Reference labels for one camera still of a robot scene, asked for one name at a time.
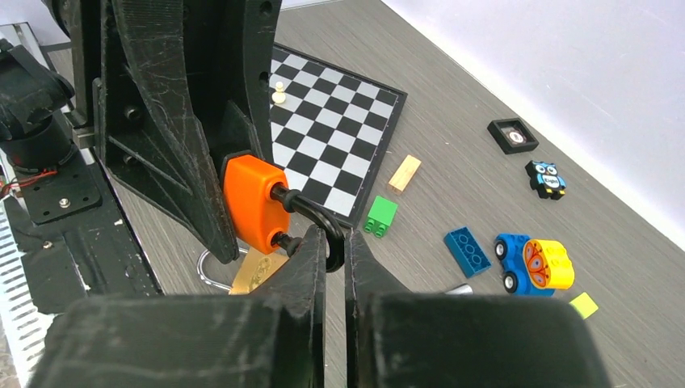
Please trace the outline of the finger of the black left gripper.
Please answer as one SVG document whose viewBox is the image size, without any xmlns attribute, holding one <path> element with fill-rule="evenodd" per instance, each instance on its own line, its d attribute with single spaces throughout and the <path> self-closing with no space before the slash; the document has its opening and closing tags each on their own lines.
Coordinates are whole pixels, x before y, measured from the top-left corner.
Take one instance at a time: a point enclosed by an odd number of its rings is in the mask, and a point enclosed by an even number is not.
<svg viewBox="0 0 685 388">
<path fill-rule="evenodd" d="M 105 1 L 99 152 L 114 178 L 225 262 L 238 248 L 185 66 L 180 1 Z"/>
<path fill-rule="evenodd" d="M 221 175 L 230 155 L 273 159 L 270 75 L 279 1 L 185 1 L 183 43 L 195 115 Z"/>
</svg>

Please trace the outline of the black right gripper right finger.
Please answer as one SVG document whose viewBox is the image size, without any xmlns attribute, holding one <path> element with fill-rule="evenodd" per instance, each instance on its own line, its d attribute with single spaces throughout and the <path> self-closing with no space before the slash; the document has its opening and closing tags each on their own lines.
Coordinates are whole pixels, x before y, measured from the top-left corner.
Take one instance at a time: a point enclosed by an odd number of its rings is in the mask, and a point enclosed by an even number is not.
<svg viewBox="0 0 685 388">
<path fill-rule="evenodd" d="M 577 311 L 545 297 L 416 293 L 345 241 L 350 387 L 609 387 Z"/>
</svg>

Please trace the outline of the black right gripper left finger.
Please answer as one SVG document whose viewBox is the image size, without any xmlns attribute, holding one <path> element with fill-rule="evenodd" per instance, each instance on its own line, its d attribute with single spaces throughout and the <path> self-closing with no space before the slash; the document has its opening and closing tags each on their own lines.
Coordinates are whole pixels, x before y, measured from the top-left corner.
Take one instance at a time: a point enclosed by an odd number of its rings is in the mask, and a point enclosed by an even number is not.
<svg viewBox="0 0 685 388">
<path fill-rule="evenodd" d="M 49 328 L 32 387 L 320 387 L 326 239 L 246 295 L 90 297 Z"/>
</svg>

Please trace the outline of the brass padlock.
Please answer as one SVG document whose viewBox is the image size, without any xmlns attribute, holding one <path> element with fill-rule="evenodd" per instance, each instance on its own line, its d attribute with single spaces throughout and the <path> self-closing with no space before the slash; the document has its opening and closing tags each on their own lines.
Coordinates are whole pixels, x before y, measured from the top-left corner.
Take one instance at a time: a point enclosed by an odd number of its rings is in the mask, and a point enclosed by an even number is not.
<svg viewBox="0 0 685 388">
<path fill-rule="evenodd" d="M 196 271 L 199 278 L 206 285 L 225 291 L 230 295 L 248 294 L 271 278 L 288 261 L 288 257 L 285 255 L 278 253 L 264 255 L 254 248 L 240 247 L 239 254 L 243 261 L 231 285 L 215 281 L 206 275 L 204 261 L 211 256 L 209 250 L 203 251 L 197 259 Z"/>
</svg>

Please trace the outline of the orange black padlock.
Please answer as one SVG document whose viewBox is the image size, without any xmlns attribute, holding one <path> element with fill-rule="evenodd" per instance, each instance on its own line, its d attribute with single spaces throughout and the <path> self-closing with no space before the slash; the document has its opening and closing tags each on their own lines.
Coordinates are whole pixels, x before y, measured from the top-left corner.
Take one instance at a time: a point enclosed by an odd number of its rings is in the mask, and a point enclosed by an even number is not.
<svg viewBox="0 0 685 388">
<path fill-rule="evenodd" d="M 263 254 L 282 249 L 291 257 L 302 245 L 288 234 L 290 215 L 299 213 L 326 234 L 326 271 L 340 269 L 345 261 L 344 233 L 327 209 L 290 188 L 285 172 L 249 153 L 225 157 L 221 187 L 236 235 Z"/>
</svg>

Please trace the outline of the green cable lock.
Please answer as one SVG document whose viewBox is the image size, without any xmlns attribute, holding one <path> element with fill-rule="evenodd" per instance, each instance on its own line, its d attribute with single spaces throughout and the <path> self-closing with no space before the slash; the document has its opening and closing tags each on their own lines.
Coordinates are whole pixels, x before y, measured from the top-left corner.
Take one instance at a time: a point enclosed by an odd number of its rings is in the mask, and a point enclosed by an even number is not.
<svg viewBox="0 0 685 388">
<path fill-rule="evenodd" d="M 456 286 L 454 289 L 450 289 L 444 292 L 447 295 L 472 295 L 473 288 L 468 284 L 462 284 Z"/>
</svg>

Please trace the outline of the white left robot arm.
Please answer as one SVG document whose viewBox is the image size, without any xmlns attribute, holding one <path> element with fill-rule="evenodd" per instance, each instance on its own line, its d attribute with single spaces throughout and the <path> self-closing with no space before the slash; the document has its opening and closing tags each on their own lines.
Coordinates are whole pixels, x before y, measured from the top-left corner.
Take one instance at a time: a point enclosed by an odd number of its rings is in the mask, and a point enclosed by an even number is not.
<svg viewBox="0 0 685 388">
<path fill-rule="evenodd" d="M 278 1 L 47 1 L 71 39 L 74 82 L 1 45 L 1 143 L 35 140 L 71 99 L 78 129 L 126 188 L 238 256 L 224 196 L 231 156 L 271 161 Z"/>
</svg>

